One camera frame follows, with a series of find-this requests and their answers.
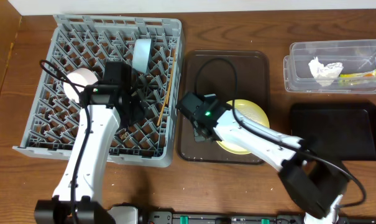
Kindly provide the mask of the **yellow plate with crumbs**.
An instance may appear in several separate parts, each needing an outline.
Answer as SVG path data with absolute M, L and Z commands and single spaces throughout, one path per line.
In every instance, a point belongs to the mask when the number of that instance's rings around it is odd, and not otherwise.
M 264 110 L 258 106 L 257 104 L 248 101 L 248 100 L 235 100 L 235 108 L 242 113 L 247 118 L 255 121 L 256 123 L 261 124 L 267 128 L 270 127 L 270 123 L 268 117 Z M 250 154 L 250 152 L 243 147 L 237 146 L 235 144 L 225 142 L 225 141 L 217 141 L 217 144 L 223 148 L 225 151 L 230 152 L 232 154 L 237 155 L 246 155 Z

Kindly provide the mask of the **pink bowl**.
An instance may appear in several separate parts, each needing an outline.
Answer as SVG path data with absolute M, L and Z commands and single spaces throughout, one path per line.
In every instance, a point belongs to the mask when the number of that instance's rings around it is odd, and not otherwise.
M 79 93 L 84 90 L 86 85 L 92 85 L 98 81 L 98 78 L 94 72 L 87 68 L 76 69 L 75 71 L 69 73 L 67 78 L 75 84 Z M 80 97 L 69 83 L 63 83 L 63 90 L 69 100 L 73 100 L 76 103 L 80 102 Z

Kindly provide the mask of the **light blue bowl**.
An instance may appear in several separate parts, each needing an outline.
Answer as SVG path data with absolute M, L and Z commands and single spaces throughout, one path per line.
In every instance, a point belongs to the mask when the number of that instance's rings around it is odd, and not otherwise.
M 148 73 L 151 59 L 152 39 L 137 39 L 134 45 L 132 68 L 140 73 Z

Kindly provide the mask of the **white napkin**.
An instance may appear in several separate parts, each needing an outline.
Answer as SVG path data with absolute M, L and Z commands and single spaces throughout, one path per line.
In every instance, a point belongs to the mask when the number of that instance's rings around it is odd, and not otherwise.
M 324 65 L 319 62 L 318 57 L 312 59 L 308 66 L 315 81 L 323 87 L 330 86 L 344 68 L 341 62 Z

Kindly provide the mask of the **green snack wrapper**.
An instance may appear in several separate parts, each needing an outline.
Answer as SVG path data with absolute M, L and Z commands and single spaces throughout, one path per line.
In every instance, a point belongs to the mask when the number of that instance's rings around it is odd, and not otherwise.
M 376 82 L 376 69 L 369 72 L 341 74 L 338 84 L 340 86 L 364 85 Z

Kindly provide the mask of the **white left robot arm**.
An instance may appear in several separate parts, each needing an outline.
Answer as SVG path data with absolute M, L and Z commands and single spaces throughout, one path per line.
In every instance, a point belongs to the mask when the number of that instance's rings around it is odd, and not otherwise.
M 38 200 L 37 223 L 147 223 L 141 209 L 122 203 L 109 210 L 102 206 L 102 187 L 111 143 L 118 130 L 143 120 L 147 108 L 132 83 L 138 71 L 125 62 L 109 61 L 103 78 L 84 86 L 70 80 L 48 60 L 40 67 L 69 84 L 78 95 L 81 110 L 78 134 L 61 181 L 50 200 Z

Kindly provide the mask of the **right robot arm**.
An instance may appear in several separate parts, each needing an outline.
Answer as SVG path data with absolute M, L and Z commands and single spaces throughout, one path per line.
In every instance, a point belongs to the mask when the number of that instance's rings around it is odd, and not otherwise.
M 271 165 L 309 223 L 337 222 L 349 182 L 358 186 L 362 197 L 348 207 L 362 205 L 367 199 L 363 184 L 341 161 L 316 152 L 305 139 L 253 121 L 238 111 L 235 103 L 194 90 L 185 93 L 176 108 L 191 123 L 197 142 L 229 142 Z

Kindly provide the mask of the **grey plastic dish rack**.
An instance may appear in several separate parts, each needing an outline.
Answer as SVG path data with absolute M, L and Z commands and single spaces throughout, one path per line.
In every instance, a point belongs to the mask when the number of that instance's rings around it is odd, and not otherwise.
M 183 64 L 185 37 L 178 19 L 56 15 L 57 28 L 47 54 L 63 73 L 89 68 L 103 77 L 108 61 L 132 63 L 137 39 L 152 39 L 148 73 L 140 79 L 149 113 L 135 125 L 119 130 L 109 150 L 109 162 L 125 165 L 167 167 L 172 163 L 175 126 Z M 165 101 L 176 62 L 171 95 L 160 126 L 157 121 Z M 29 157 L 67 160 L 75 141 L 80 106 L 69 100 L 60 81 L 43 72 L 25 127 L 16 150 Z

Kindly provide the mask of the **black plastic bin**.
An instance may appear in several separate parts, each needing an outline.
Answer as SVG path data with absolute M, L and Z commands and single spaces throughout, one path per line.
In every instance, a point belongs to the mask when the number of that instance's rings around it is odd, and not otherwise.
M 376 161 L 376 106 L 362 103 L 297 103 L 290 109 L 294 136 L 343 161 Z

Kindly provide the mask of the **clear plastic bin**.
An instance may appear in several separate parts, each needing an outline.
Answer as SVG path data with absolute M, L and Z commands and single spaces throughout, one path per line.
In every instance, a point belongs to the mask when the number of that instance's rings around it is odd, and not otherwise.
M 376 39 L 295 42 L 290 45 L 290 54 L 283 59 L 284 84 L 288 92 L 376 95 L 376 82 L 340 86 L 338 77 L 330 86 L 321 86 L 308 66 L 315 57 L 324 65 L 341 62 L 344 67 L 341 74 L 369 72 L 376 69 Z

